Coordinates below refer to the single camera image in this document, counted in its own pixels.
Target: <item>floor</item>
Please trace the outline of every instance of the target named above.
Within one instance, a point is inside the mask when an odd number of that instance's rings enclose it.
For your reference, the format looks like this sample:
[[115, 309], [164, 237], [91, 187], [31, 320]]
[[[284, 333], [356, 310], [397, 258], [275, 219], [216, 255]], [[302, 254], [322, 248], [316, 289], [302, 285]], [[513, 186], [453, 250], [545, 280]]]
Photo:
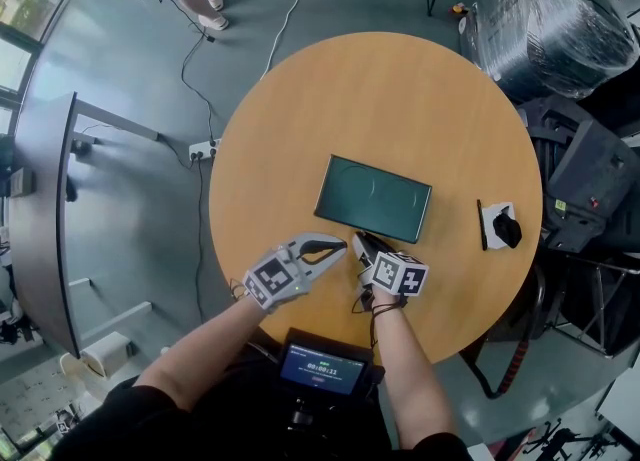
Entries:
[[[292, 1], [227, 0], [231, 28], [214, 44], [205, 43], [189, 65], [187, 80], [216, 108], [216, 136], [260, 77]], [[438, 0], [428, 18], [425, 0], [301, 0], [274, 63], [316, 41], [356, 31], [402, 32], [457, 50], [457, 24], [447, 9], [459, 1], [473, 0]], [[208, 137], [206, 105], [179, 78], [197, 39], [186, 24], [167, 2], [71, 0], [38, 63], [27, 107], [77, 91], [87, 102], [164, 133], [186, 160], [187, 145]], [[79, 121], [82, 128], [93, 125]], [[87, 133], [102, 142], [70, 163], [79, 199], [67, 207], [66, 238], [70, 280], [90, 277], [96, 291], [74, 294], [73, 307], [79, 328], [87, 330], [152, 301], [154, 313], [127, 331], [144, 366], [199, 323], [194, 274], [201, 177], [197, 169], [181, 167], [160, 143], [113, 128]], [[199, 275], [208, 317], [230, 303], [209, 235], [210, 167], [203, 164]], [[482, 353], [480, 364], [495, 384], [512, 349], [490, 345]], [[459, 357], [438, 364], [437, 371], [459, 411], [465, 441], [490, 443], [581, 402], [622, 372], [630, 355], [607, 361], [545, 334], [532, 346], [512, 390], [497, 401], [485, 399]]]

